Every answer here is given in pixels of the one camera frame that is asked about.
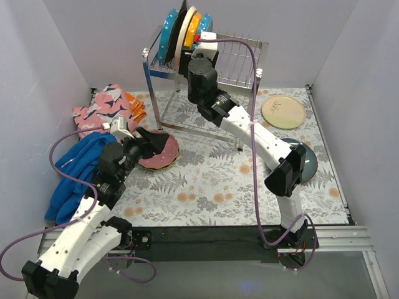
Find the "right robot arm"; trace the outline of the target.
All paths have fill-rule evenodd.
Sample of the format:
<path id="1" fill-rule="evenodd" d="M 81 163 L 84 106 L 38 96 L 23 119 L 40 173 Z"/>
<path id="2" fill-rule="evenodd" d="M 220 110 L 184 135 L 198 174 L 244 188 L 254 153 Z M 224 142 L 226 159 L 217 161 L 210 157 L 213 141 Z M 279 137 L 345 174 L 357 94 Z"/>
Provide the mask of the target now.
<path id="1" fill-rule="evenodd" d="M 288 247 L 299 246 L 305 239 L 308 225 L 299 197 L 305 148 L 291 146 L 273 135 L 253 120 L 236 99 L 218 88 L 214 61 L 203 54 L 184 50 L 179 72 L 188 81 L 188 100 L 196 105 L 201 116 L 255 150 L 270 169 L 265 185 L 277 197 L 282 233 L 272 244 L 283 242 Z"/>

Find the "orange dotted plate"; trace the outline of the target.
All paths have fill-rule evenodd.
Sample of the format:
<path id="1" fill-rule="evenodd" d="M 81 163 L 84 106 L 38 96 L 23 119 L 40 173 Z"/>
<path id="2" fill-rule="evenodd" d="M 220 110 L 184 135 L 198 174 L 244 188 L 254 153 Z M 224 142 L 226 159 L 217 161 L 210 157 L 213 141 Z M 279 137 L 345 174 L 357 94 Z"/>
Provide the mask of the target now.
<path id="1" fill-rule="evenodd" d="M 189 49 L 193 47 L 194 36 L 200 26 L 201 20 L 202 20 L 202 14 L 200 14 L 199 12 L 197 12 L 191 19 L 191 22 L 188 26 L 188 30 L 185 36 L 185 41 L 184 41 L 185 47 L 188 47 Z"/>

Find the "pink dotted plate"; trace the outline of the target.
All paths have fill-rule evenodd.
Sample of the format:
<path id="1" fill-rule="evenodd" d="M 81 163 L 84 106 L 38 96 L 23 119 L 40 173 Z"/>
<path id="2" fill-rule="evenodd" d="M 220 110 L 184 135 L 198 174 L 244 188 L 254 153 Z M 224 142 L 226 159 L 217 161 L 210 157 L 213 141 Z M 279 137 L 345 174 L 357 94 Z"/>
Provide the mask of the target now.
<path id="1" fill-rule="evenodd" d="M 154 155 L 150 159 L 141 159 L 138 163 L 146 168 L 162 168 L 170 164 L 179 154 L 179 144 L 177 139 L 165 130 L 151 130 L 151 133 L 168 133 L 169 139 L 162 153 Z"/>

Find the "beige plate with sprig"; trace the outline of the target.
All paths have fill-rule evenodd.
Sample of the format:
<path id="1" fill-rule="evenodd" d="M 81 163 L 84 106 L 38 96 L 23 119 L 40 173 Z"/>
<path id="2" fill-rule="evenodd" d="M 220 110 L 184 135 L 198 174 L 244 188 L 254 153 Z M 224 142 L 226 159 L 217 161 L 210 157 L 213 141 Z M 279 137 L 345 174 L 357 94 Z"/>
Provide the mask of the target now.
<path id="1" fill-rule="evenodd" d="M 298 128 L 306 119 L 303 104 L 286 95 L 273 95 L 266 99 L 261 112 L 270 125 L 283 130 Z"/>

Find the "lime green dotted plate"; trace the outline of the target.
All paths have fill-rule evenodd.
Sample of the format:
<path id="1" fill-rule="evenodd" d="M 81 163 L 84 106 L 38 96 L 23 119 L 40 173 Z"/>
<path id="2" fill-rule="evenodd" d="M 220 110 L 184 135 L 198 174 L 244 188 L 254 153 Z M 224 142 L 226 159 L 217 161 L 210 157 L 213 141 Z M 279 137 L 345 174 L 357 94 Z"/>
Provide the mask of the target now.
<path id="1" fill-rule="evenodd" d="M 177 160 L 177 157 L 176 157 L 170 164 L 168 164 L 168 165 L 166 165 L 166 166 L 164 166 L 164 167 L 162 167 L 162 168 L 146 168 L 146 167 L 144 167 L 144 166 L 142 166 L 142 168 L 143 168 L 143 169 L 146 169 L 146 170 L 148 170 L 148 171 L 154 171 L 154 172 L 156 172 L 156 171 L 163 171 L 163 170 L 166 170 L 166 169 L 172 167 L 176 160 Z"/>

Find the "steel dish rack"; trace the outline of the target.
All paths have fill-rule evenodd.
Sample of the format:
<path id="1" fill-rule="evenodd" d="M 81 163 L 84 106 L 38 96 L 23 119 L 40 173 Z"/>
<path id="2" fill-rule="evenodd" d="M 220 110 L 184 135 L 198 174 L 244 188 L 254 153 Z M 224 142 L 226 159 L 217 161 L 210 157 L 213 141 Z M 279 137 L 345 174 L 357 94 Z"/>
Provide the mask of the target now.
<path id="1" fill-rule="evenodd" d="M 177 116 L 187 110 L 198 117 L 204 111 L 203 107 L 210 108 L 211 102 L 222 93 L 227 93 L 231 100 L 238 101 L 250 112 L 254 102 L 254 91 L 258 89 L 261 81 L 253 77 L 262 75 L 269 44 L 245 37 L 218 34 L 217 37 L 224 41 L 218 46 L 212 61 L 214 69 L 204 75 L 195 75 L 192 72 L 182 75 L 173 69 L 171 64 L 162 66 L 157 57 L 150 57 L 152 48 L 160 40 L 161 29 L 162 26 L 156 28 L 143 50 L 143 69 L 158 129 L 171 128 L 234 143 L 238 151 L 242 151 L 243 143 L 216 125 L 199 125 L 188 119 L 178 120 Z M 175 83 L 176 92 L 170 97 L 164 110 L 159 109 L 158 98 L 153 89 L 153 78 Z"/>

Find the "dark green brown plate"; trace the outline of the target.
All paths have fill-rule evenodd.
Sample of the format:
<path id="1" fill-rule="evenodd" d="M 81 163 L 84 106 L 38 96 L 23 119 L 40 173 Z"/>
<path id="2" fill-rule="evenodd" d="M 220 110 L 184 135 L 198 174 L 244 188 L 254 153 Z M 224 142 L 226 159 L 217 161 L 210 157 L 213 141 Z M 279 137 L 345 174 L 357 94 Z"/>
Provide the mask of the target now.
<path id="1" fill-rule="evenodd" d="M 300 183 L 304 184 L 307 181 L 310 181 L 314 177 L 318 169 L 318 161 L 314 151 L 308 145 L 299 140 L 293 138 L 282 138 L 281 140 L 290 144 L 294 148 L 297 145 L 302 145 L 305 148 L 306 154 Z"/>

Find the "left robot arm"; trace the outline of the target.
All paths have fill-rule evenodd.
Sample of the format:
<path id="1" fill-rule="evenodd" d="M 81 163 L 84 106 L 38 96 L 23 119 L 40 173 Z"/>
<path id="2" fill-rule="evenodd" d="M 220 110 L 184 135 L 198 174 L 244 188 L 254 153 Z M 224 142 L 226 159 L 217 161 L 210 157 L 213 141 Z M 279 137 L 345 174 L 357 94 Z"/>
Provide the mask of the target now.
<path id="1" fill-rule="evenodd" d="M 87 191 L 70 224 L 37 261 L 22 268 L 27 291 L 37 298 L 74 298 L 88 272 L 114 248 L 126 249 L 132 242 L 129 221 L 110 217 L 110 211 L 125 191 L 124 181 L 141 159 L 162 153 L 169 135 L 137 129 L 139 137 L 105 145 Z"/>

